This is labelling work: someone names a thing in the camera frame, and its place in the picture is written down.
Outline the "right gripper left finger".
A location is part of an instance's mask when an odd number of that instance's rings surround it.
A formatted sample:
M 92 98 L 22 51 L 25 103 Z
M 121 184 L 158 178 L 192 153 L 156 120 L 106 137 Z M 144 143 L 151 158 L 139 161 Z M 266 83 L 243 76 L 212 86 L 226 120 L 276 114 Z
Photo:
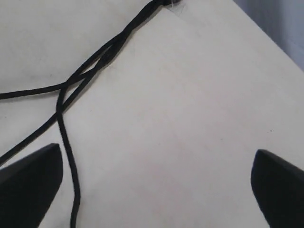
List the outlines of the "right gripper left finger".
M 58 144 L 49 144 L 0 170 L 0 226 L 37 228 L 63 179 Z

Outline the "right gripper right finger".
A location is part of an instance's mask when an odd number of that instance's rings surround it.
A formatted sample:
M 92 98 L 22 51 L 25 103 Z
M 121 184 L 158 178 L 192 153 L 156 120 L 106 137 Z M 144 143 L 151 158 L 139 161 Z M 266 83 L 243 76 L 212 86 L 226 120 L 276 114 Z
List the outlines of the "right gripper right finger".
M 271 228 L 304 226 L 304 171 L 268 150 L 257 150 L 250 183 Z

